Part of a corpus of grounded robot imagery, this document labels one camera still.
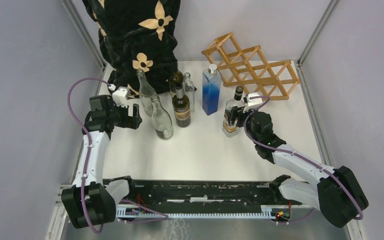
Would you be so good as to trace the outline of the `clear glass bottle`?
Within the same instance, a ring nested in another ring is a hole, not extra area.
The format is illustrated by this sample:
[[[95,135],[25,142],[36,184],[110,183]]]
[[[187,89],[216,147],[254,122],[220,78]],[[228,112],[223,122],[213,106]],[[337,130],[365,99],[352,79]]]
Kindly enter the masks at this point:
[[[195,111],[195,86],[189,72],[183,74],[183,79],[184,92],[189,99],[190,111],[193,113]]]
[[[243,108],[245,107],[245,103],[242,100],[243,92],[244,88],[240,85],[237,86],[234,97],[228,100],[225,104],[222,130],[228,138],[237,134],[239,112],[243,111]]]

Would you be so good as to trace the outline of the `clear bottle with black label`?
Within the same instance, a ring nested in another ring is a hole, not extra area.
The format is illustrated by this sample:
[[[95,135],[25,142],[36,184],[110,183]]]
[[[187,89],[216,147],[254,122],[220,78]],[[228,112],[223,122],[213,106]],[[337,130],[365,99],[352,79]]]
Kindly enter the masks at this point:
[[[156,135],[162,140],[168,140],[174,135],[174,127],[169,113],[163,108],[158,95],[151,97],[152,123]]]

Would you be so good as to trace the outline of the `clear bottle with dark label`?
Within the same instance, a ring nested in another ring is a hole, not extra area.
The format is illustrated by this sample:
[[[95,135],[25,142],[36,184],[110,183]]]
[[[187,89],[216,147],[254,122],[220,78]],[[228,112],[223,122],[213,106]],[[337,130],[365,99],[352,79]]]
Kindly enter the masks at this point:
[[[136,75],[139,81],[139,99],[142,104],[142,107],[147,116],[152,117],[153,115],[153,105],[151,98],[152,96],[156,96],[157,92],[155,89],[149,84],[145,72],[142,69],[138,69],[136,71]]]

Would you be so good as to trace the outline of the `blue square glass bottle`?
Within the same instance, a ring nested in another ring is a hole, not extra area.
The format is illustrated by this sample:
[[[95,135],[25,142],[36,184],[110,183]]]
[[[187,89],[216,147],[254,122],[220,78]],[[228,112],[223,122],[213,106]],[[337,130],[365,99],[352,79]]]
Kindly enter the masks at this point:
[[[208,116],[218,111],[221,83],[218,66],[211,63],[202,72],[202,109]]]

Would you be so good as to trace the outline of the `green wine bottle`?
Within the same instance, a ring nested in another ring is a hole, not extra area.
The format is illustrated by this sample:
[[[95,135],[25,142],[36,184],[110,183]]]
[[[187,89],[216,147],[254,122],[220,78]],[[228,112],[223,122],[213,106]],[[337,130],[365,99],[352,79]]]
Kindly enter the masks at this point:
[[[188,127],[191,123],[190,100],[188,96],[185,95],[182,83],[175,85],[175,95],[172,98],[172,106],[176,124],[181,128]]]
[[[176,86],[177,84],[184,85],[184,74],[177,70],[173,74],[170,75],[169,79],[169,90],[171,98],[173,98],[176,95]]]

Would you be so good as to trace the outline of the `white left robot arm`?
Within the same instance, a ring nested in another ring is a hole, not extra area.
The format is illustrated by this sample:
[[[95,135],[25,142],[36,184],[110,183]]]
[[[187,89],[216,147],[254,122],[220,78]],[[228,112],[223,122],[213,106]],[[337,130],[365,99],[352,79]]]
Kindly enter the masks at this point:
[[[76,229],[102,227],[116,219],[116,206],[121,201],[133,203],[137,190],[130,176],[105,183],[104,161],[115,128],[136,130],[142,123],[140,106],[113,100],[110,95],[89,99],[90,111],[81,123],[83,147],[75,178],[70,188],[61,193],[61,201]]]

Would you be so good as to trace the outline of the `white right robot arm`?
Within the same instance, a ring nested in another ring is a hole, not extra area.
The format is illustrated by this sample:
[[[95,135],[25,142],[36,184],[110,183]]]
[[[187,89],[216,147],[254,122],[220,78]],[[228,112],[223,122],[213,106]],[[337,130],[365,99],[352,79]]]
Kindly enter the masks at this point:
[[[316,162],[296,151],[274,133],[268,113],[246,112],[243,107],[233,106],[224,112],[223,127],[226,130],[242,127],[262,159],[292,171],[304,180],[300,182],[289,175],[277,177],[268,191],[273,203],[293,200],[309,205],[338,228],[351,220],[362,219],[361,214],[369,201],[353,171],[346,166],[334,168]]]

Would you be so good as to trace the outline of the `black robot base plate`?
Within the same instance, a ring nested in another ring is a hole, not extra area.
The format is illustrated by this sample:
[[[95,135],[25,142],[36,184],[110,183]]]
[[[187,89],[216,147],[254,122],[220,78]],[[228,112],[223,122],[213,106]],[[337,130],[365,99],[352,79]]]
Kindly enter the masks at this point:
[[[262,206],[302,205],[284,198],[270,181],[125,179],[129,193],[119,203],[139,204],[146,214],[258,214]]]

